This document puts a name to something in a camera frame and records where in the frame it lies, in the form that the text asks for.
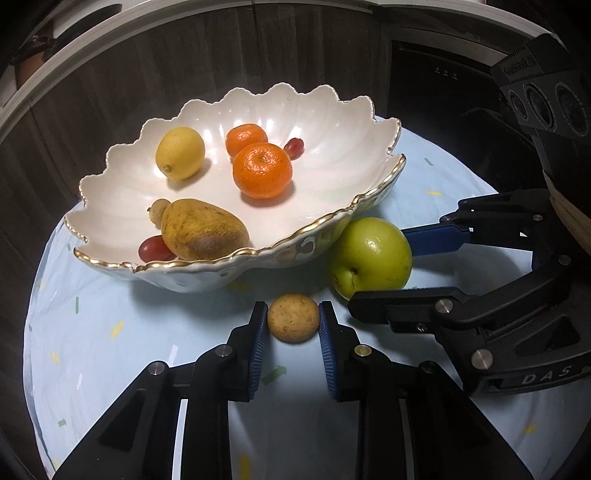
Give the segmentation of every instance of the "white ceramic bowl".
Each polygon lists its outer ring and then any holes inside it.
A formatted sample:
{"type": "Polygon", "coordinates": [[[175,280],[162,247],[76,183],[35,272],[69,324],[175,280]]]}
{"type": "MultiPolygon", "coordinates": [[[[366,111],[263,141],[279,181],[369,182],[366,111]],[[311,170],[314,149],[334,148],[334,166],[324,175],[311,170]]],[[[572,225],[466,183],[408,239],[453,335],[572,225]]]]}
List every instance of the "white ceramic bowl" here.
{"type": "Polygon", "coordinates": [[[148,120],[133,144],[111,147],[105,171],[80,181],[84,208],[65,218],[85,241],[74,255],[99,271],[179,292],[220,287],[253,267],[308,261],[394,184],[406,161],[391,154],[400,132],[396,118],[375,120],[368,97],[342,102],[328,85],[302,94],[279,83],[260,95],[235,88],[216,103],[191,100],[171,120],[148,120]],[[304,154],[292,163],[292,185],[277,199],[249,200],[234,184],[225,136],[245,123],[260,125],[281,147],[292,137],[304,141],[304,154]],[[172,183],[154,154],[164,134],[180,126],[201,133],[206,160],[196,175],[172,183]],[[232,212],[246,225],[251,247],[214,261],[144,264],[138,247],[159,234],[147,214],[158,198],[196,198],[232,212]]]}

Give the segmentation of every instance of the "small round potato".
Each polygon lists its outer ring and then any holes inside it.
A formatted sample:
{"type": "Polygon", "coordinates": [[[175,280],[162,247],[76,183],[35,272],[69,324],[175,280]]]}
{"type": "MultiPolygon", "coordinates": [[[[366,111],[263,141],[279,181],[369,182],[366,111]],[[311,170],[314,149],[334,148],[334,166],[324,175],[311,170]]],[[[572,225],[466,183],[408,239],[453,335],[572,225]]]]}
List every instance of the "small round potato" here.
{"type": "Polygon", "coordinates": [[[160,228],[162,224],[162,215],[164,215],[164,211],[169,205],[170,202],[167,199],[158,199],[148,209],[150,222],[152,222],[157,228],[160,228]]]}
{"type": "Polygon", "coordinates": [[[300,293],[288,293],[276,299],[267,314],[269,330],[283,342],[296,343],[312,337],[320,323],[318,305],[300,293]]]}

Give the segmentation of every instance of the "screw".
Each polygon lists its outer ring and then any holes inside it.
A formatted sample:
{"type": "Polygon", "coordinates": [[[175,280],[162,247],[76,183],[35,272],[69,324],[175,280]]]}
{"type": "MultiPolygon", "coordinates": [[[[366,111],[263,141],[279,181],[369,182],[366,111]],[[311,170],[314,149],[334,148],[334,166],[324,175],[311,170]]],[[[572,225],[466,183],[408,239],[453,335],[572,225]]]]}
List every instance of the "screw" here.
{"type": "Polygon", "coordinates": [[[359,356],[371,355],[371,347],[369,345],[358,345],[353,349],[353,351],[359,356]]]}
{"type": "Polygon", "coordinates": [[[439,313],[450,313],[453,310],[453,302],[450,299],[437,300],[435,310],[439,313]]]}
{"type": "Polygon", "coordinates": [[[228,356],[230,355],[234,349],[229,345],[218,345],[214,350],[214,353],[217,356],[228,356]]]}
{"type": "Polygon", "coordinates": [[[164,362],[152,362],[148,365],[148,372],[150,375],[160,375],[162,372],[164,372],[164,367],[166,367],[164,362]]]}
{"type": "Polygon", "coordinates": [[[474,368],[478,370],[488,370],[492,367],[492,353],[486,348],[479,348],[472,354],[470,361],[474,368]]]}
{"type": "Polygon", "coordinates": [[[430,360],[427,360],[426,362],[423,362],[420,367],[421,369],[427,373],[427,374],[433,374],[435,373],[435,362],[431,362],[430,360]]]}
{"type": "Polygon", "coordinates": [[[570,257],[568,255],[560,255],[558,257],[558,263],[566,267],[567,265],[570,265],[570,257]]]}

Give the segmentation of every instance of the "light blue tablecloth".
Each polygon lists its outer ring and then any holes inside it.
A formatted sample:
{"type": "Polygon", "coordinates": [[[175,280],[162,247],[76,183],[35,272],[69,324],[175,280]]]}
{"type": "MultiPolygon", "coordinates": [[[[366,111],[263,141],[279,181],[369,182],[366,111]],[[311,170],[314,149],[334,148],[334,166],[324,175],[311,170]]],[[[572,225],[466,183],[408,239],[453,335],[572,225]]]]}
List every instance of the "light blue tablecloth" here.
{"type": "MultiPolygon", "coordinates": [[[[459,199],[494,193],[450,154],[409,131],[396,150],[407,155],[407,166],[367,215],[407,228],[437,222],[459,199]]],[[[324,257],[291,269],[250,270],[212,293],[178,294],[93,271],[72,255],[77,244],[65,227],[56,227],[25,327],[24,388],[50,476],[148,363],[195,361],[246,323],[255,301],[270,303],[284,293],[331,300],[339,320],[355,327],[363,343],[398,362],[434,360],[457,380],[432,336],[395,335],[387,326],[352,320],[329,286],[324,257]]],[[[417,258],[407,288],[458,286],[482,294],[529,271],[530,259],[527,252],[465,245],[455,254],[417,258]]],[[[357,406],[330,399],[317,337],[303,345],[273,340],[269,349],[263,376],[278,366],[287,372],[261,385],[251,403],[230,405],[234,478],[352,479],[357,406]]],[[[546,480],[589,421],[591,383],[475,402],[534,477],[546,480]]],[[[180,443],[177,435],[177,451],[180,443]]],[[[179,460],[176,455],[174,478],[179,460]]]]}

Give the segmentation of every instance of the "red grape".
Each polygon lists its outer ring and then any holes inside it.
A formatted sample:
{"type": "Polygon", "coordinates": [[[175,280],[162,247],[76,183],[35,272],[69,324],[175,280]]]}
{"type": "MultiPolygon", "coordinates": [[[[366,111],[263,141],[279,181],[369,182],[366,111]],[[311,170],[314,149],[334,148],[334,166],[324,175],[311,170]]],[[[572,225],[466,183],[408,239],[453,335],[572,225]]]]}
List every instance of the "red grape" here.
{"type": "Polygon", "coordinates": [[[300,158],[304,152],[304,141],[301,138],[292,138],[285,144],[283,150],[287,152],[292,160],[300,158]]]}
{"type": "Polygon", "coordinates": [[[174,260],[177,256],[172,253],[164,243],[162,235],[151,236],[142,242],[138,249],[139,257],[143,262],[174,260]]]}

